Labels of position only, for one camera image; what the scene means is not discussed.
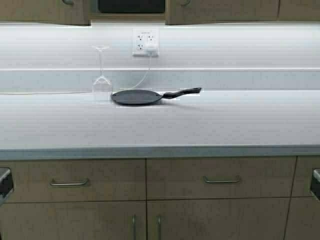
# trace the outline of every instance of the wall outlet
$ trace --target wall outlet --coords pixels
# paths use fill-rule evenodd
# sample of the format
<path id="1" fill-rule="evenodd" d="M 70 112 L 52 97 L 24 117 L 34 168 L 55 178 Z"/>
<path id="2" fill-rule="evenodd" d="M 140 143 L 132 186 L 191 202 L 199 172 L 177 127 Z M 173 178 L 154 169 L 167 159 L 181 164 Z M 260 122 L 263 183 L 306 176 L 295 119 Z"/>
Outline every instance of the wall outlet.
<path id="1" fill-rule="evenodd" d="M 134 28 L 132 34 L 132 55 L 133 56 L 149 56 L 146 46 L 152 45 L 156 48 L 152 52 L 152 56 L 159 55 L 159 30 Z"/>

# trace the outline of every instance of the backsplash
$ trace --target backsplash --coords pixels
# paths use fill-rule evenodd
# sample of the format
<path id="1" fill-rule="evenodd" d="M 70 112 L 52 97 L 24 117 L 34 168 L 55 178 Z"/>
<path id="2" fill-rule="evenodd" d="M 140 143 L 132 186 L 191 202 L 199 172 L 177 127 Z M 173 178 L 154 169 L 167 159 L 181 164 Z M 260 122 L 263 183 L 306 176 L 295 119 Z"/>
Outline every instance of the backsplash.
<path id="1" fill-rule="evenodd" d="M 141 88 L 320 89 L 320 24 L 165 26 L 94 22 L 90 27 L 0 24 L 0 91 L 90 91 L 98 54 L 115 89 L 135 85 L 148 58 L 132 56 L 133 28 L 159 28 L 159 57 Z"/>

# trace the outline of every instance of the frying pan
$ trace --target frying pan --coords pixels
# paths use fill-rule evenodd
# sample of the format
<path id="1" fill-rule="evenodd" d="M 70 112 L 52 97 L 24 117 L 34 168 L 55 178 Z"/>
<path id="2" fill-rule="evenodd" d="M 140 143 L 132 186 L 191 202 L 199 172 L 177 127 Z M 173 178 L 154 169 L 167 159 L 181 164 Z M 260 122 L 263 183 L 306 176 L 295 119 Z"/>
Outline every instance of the frying pan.
<path id="1" fill-rule="evenodd" d="M 166 92 L 163 95 L 149 90 L 125 90 L 111 96 L 112 100 L 120 105 L 150 105 L 161 99 L 174 99 L 186 94 L 198 94 L 201 87 L 190 88 L 178 92 Z"/>

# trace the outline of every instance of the empty wine glass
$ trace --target empty wine glass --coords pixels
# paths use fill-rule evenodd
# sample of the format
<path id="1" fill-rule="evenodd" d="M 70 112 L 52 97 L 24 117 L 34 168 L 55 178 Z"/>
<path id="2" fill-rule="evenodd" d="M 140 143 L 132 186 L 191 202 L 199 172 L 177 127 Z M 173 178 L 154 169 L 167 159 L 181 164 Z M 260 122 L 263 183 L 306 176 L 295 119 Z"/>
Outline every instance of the empty wine glass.
<path id="1" fill-rule="evenodd" d="M 103 54 L 109 49 L 108 46 L 93 46 L 94 49 L 98 51 L 99 62 L 100 62 L 100 76 L 94 81 L 92 85 L 92 92 L 94 100 L 103 102 L 109 101 L 112 95 L 112 82 L 110 79 L 104 76 L 104 66 L 103 66 Z"/>

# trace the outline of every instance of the glass stem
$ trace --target glass stem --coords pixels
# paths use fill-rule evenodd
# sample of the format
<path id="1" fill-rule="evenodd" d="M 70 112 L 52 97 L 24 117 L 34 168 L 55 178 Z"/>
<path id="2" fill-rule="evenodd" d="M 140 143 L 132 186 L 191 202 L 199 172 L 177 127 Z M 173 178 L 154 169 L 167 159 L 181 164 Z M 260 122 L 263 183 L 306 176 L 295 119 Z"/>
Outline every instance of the glass stem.
<path id="1" fill-rule="evenodd" d="M 103 59 L 102 59 L 102 51 L 99 51 L 99 61 L 100 61 L 100 76 L 103 76 Z"/>

